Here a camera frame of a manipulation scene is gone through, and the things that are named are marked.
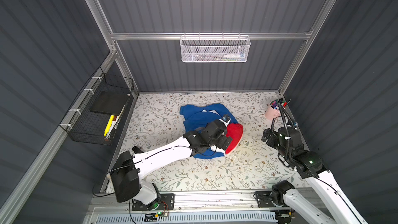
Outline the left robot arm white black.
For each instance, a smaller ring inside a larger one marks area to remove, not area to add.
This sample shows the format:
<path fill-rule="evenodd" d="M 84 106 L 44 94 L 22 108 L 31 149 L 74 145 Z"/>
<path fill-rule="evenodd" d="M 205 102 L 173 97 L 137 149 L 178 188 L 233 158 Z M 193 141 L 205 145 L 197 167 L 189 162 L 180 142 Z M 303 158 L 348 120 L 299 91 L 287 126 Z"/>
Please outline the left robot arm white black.
<path fill-rule="evenodd" d="M 108 172 L 117 202 L 139 201 L 149 209 L 157 208 L 161 202 L 160 192 L 155 184 L 145 181 L 146 176 L 175 161 L 202 155 L 211 147 L 227 150 L 232 142 L 232 138 L 227 137 L 230 121 L 230 116 L 225 115 L 208 123 L 203 130 L 189 131 L 160 148 L 135 155 L 129 151 L 121 153 Z"/>

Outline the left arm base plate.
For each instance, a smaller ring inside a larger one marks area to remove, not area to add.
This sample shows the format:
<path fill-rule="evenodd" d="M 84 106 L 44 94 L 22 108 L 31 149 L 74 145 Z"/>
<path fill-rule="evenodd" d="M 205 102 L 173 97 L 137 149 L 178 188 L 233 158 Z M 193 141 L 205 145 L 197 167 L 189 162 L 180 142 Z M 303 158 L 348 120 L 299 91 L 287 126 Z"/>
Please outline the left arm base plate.
<path fill-rule="evenodd" d="M 132 200 L 132 211 L 170 211 L 174 209 L 175 194 L 160 194 L 160 198 L 148 205 Z"/>

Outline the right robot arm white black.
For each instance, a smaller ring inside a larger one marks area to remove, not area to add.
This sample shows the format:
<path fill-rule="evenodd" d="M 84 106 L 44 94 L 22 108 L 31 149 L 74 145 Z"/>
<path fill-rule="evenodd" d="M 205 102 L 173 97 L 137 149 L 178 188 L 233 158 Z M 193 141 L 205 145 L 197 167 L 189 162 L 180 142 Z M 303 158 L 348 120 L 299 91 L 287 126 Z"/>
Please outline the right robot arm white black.
<path fill-rule="evenodd" d="M 272 186 L 269 196 L 274 206 L 288 206 L 310 224 L 365 224 L 367 222 L 338 185 L 323 159 L 316 152 L 304 148 L 297 128 L 291 125 L 279 128 L 278 131 L 268 128 L 263 132 L 262 141 L 277 150 L 278 160 L 285 167 L 297 172 L 313 188 L 329 214 L 325 214 L 314 206 L 287 180 Z"/>

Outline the blue red white jacket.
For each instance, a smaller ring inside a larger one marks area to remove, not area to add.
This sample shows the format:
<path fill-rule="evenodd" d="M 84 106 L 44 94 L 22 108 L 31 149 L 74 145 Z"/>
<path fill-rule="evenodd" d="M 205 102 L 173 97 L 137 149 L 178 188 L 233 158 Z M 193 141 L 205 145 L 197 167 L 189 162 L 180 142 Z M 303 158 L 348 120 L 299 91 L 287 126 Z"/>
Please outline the blue red white jacket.
<path fill-rule="evenodd" d="M 232 142 L 226 149 L 220 149 L 215 146 L 208 148 L 205 152 L 197 153 L 193 157 L 197 159 L 213 159 L 231 155 L 240 143 L 244 129 L 231 112 L 222 104 L 215 103 L 199 107 L 195 105 L 185 105 L 180 108 L 180 114 L 184 117 L 184 127 L 186 132 L 198 131 L 214 120 L 221 119 L 224 115 L 230 116 L 230 123 L 227 127 L 226 136 L 232 139 Z"/>

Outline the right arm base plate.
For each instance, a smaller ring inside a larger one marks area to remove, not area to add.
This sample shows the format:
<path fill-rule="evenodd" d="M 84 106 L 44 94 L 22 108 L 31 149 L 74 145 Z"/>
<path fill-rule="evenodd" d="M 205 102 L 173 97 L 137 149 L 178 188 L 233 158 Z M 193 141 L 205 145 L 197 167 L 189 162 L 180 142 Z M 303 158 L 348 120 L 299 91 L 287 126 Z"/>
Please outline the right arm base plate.
<path fill-rule="evenodd" d="M 283 194 L 273 190 L 260 190 L 253 194 L 259 208 L 288 207 L 284 202 Z"/>

